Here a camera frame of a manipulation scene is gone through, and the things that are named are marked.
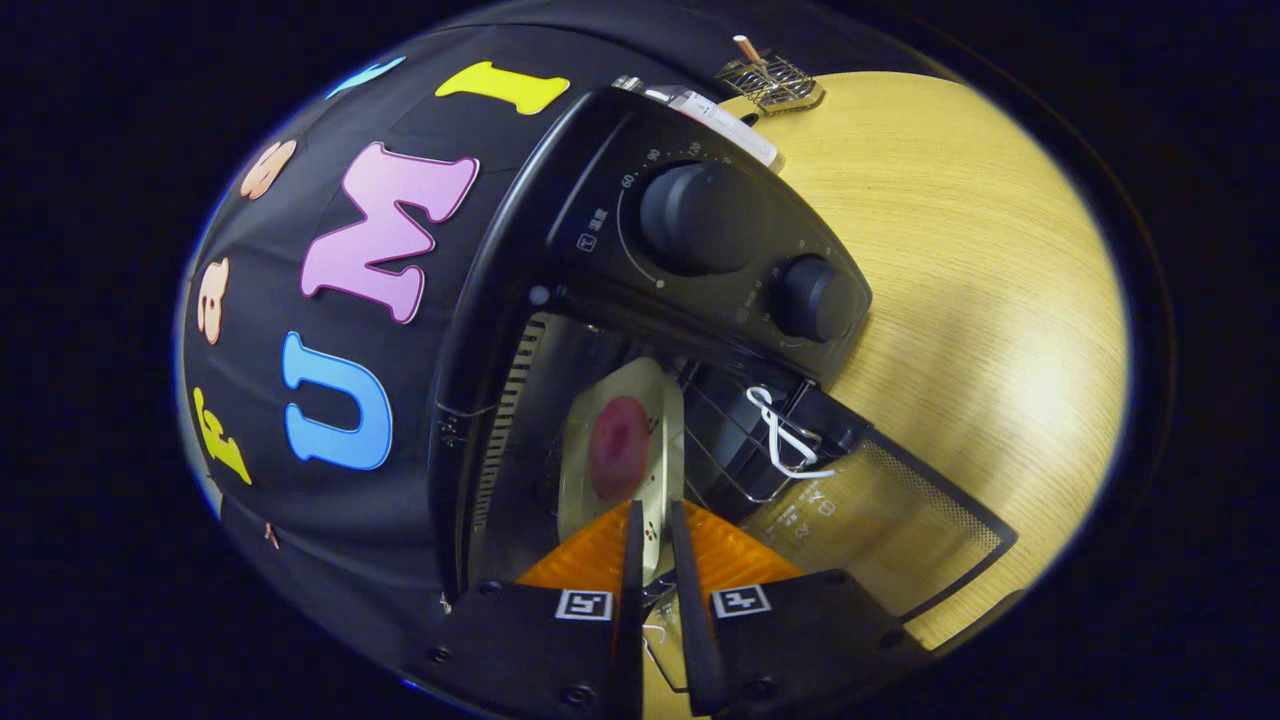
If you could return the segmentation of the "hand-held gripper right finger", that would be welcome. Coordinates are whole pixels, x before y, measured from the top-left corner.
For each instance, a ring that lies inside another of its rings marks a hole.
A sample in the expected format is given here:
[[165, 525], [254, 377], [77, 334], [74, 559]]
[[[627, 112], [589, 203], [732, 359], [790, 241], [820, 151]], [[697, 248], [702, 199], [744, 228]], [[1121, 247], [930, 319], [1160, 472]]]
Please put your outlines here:
[[796, 574], [703, 509], [668, 511], [690, 710], [840, 717], [931, 652], [842, 569]]

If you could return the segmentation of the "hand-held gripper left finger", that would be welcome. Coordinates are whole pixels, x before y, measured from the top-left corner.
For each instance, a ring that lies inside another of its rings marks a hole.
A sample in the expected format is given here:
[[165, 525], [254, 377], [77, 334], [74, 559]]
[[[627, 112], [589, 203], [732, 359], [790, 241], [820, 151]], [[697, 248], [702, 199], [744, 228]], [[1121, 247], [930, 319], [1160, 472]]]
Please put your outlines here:
[[461, 594], [404, 667], [485, 719], [643, 715], [643, 505], [620, 505], [547, 555], [530, 582]]

